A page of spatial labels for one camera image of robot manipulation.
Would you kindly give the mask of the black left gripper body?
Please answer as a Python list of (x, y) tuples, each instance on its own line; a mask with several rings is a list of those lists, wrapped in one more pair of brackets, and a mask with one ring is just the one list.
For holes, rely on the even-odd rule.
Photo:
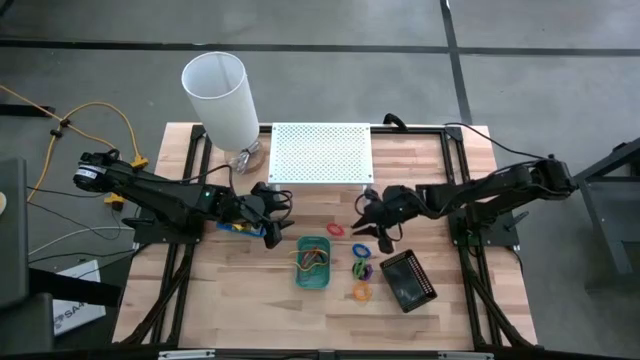
[(220, 218), (222, 223), (251, 224), (253, 227), (263, 227), (266, 234), (263, 237), (265, 246), (273, 249), (282, 240), (281, 230), (273, 229), (271, 223), (280, 221), (271, 218), (271, 214), (282, 210), (268, 210), (267, 199), (280, 196), (274, 189), (264, 182), (258, 182), (248, 195), (229, 195), (223, 202)]

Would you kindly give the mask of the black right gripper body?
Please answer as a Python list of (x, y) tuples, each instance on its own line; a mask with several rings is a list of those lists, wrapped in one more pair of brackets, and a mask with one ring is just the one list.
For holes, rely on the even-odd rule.
[(419, 214), (419, 207), (412, 200), (412, 190), (405, 186), (391, 186), (382, 195), (373, 189), (364, 191), (367, 204), (363, 213), (376, 213), (379, 216), (376, 224), (380, 229), (380, 237), (376, 238), (379, 250), (384, 254), (394, 252), (394, 243), (404, 237), (402, 225)]

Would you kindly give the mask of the yellow rubber band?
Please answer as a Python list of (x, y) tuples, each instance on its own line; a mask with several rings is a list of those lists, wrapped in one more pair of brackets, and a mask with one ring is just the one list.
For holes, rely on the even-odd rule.
[[(302, 269), (299, 263), (302, 260), (302, 257), (305, 255), (305, 253), (312, 249), (318, 249), (320, 251), (320, 253), (323, 255), (322, 262), (315, 262), (309, 268)], [(329, 254), (318, 247), (312, 247), (310, 249), (305, 249), (305, 250), (295, 250), (295, 251), (291, 251), (290, 254), (294, 256), (294, 259), (291, 262), (291, 265), (293, 265), (298, 271), (302, 273), (319, 272), (319, 271), (322, 271), (323, 269), (327, 269), (330, 265)]]

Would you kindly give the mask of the blue plastic basket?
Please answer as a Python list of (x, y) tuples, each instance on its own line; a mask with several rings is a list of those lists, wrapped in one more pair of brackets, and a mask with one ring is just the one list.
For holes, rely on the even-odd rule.
[(232, 224), (231, 223), (216, 223), (216, 228), (218, 230), (227, 231), (227, 232), (240, 234), (240, 235), (245, 235), (245, 236), (251, 236), (251, 237), (264, 237), (265, 234), (266, 234), (266, 230), (265, 229), (264, 229), (264, 233), (263, 233), (264, 236), (256, 236), (255, 234), (252, 233), (252, 231), (250, 233), (237, 232), (237, 231), (234, 231), (232, 229)]

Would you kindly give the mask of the black plastic basket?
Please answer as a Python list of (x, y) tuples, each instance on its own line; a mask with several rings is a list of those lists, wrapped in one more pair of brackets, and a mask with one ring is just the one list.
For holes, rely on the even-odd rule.
[(437, 298), (436, 290), (411, 249), (384, 260), (380, 269), (403, 313)]

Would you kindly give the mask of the green plastic bin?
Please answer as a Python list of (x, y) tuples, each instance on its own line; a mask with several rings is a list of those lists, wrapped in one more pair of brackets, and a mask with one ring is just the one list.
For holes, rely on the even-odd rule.
[(319, 272), (302, 273), (295, 268), (295, 283), (298, 287), (307, 290), (325, 289), (330, 282), (331, 275), (331, 243), (328, 238), (321, 236), (303, 236), (297, 240), (295, 250), (305, 250), (318, 247), (329, 254), (330, 265)]

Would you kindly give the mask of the white perforated metal shelf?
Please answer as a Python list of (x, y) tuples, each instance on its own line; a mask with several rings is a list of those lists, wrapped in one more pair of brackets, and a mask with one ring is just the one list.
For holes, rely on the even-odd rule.
[(271, 126), (268, 183), (354, 185), (374, 182), (368, 123), (282, 122)]

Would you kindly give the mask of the white cylindrical table lamp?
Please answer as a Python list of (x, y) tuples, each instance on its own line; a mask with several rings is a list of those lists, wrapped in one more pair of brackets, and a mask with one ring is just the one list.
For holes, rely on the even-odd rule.
[(243, 62), (226, 52), (199, 55), (185, 65), (181, 84), (226, 163), (239, 174), (257, 171), (265, 153)]

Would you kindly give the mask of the black flat bar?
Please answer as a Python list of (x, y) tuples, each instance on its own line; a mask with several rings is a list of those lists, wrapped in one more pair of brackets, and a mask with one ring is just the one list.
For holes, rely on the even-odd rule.
[(117, 307), (121, 299), (122, 288), (30, 268), (29, 293), (31, 295), (48, 293), (56, 300)]

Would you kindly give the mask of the white cardboard box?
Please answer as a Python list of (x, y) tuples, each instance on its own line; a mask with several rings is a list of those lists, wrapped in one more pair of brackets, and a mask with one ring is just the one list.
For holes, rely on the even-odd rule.
[[(92, 260), (58, 272), (58, 275), (100, 282), (98, 261)], [(86, 325), (106, 315), (101, 305), (85, 302), (57, 300), (52, 301), (54, 336), (60, 336), (75, 328)]]

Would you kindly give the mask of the black metal stand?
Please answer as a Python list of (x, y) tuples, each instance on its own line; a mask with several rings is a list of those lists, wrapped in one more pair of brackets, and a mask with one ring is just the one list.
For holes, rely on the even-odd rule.
[(584, 284), (589, 295), (640, 292), (640, 137), (570, 177), (589, 225), (584, 234), (602, 260), (592, 264)]

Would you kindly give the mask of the grey cabinet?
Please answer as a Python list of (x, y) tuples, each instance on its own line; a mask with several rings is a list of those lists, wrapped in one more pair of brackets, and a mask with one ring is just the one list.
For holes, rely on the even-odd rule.
[(29, 283), (26, 161), (0, 158), (0, 355), (53, 349), (53, 306)]

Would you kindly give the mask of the black aluminium table frame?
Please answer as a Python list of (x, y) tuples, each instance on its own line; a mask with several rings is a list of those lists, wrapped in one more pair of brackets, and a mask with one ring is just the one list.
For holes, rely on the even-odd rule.
[[(442, 183), (446, 171), (461, 182), (456, 144), (448, 139), (451, 165), (445, 165), (441, 136), (419, 134), (427, 126), (372, 135), (374, 188), (402, 184)], [(378, 251), (376, 239), (352, 237), (350, 226), (358, 216), (354, 200), (359, 186), (287, 185), (293, 193), (290, 219), (283, 240), (272, 250), (262, 238), (216, 229), (206, 223), (204, 237), (195, 246), (179, 338), (180, 347), (196, 348), (324, 348), (356, 350), (470, 350), (473, 348), (468, 310), (457, 249), (450, 240), (446, 219), (423, 217), (403, 225), (397, 252), (412, 249), (438, 297), (403, 313), (379, 263), (388, 255)], [(340, 224), (345, 235), (326, 230)], [(291, 265), (297, 240), (306, 235), (326, 236), (331, 242), (329, 285), (306, 290), (294, 280)], [(352, 246), (363, 243), (373, 252), (372, 297), (358, 301), (351, 273)], [(112, 340), (124, 340), (143, 320), (159, 296), (168, 251), (153, 244), (131, 264), (124, 298)], [(496, 302), (516, 329), (537, 343), (520, 266), (504, 248), (485, 250)]]

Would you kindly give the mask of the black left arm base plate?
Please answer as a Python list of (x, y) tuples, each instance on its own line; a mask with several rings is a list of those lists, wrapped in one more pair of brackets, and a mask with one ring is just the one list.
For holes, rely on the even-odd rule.
[(135, 231), (134, 241), (140, 244), (196, 244), (204, 228), (202, 221), (179, 227), (155, 217), (125, 218), (122, 222)]

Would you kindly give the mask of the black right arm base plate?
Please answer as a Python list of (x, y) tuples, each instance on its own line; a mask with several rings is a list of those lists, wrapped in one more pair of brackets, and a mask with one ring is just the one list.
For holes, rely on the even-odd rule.
[(529, 215), (528, 211), (514, 216), (511, 212), (495, 219), (472, 223), (467, 212), (458, 209), (447, 216), (452, 242), (455, 246), (494, 246), (519, 249), (517, 225)]

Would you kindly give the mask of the silver table bracket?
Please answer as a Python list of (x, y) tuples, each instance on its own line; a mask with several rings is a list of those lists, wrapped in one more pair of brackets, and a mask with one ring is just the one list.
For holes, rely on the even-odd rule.
[(190, 349), (162, 351), (157, 360), (211, 360), (216, 356), (213, 349)]
[(438, 360), (495, 360), (491, 353), (483, 352), (463, 352), (463, 351), (441, 351), (438, 353)]

